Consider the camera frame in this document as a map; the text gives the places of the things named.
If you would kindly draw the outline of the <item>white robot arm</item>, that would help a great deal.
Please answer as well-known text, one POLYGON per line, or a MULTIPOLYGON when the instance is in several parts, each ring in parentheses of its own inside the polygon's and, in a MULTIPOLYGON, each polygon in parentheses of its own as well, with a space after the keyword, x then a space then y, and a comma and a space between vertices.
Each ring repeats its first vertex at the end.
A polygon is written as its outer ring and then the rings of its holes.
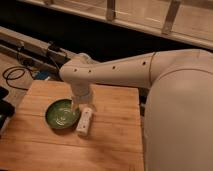
POLYGON ((80 53, 60 77, 75 104, 87 101, 92 83, 147 88, 145 170, 213 171, 212 52, 160 51, 108 62, 80 53))

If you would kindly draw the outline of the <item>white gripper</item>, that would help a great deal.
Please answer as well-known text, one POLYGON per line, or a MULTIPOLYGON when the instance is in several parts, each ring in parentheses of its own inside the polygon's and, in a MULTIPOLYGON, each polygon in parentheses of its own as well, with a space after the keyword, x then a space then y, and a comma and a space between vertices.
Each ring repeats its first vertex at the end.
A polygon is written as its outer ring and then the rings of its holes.
POLYGON ((93 92, 91 86, 87 83, 73 83, 71 85, 72 103, 71 109, 75 111, 80 104, 89 104, 92 102, 93 92))

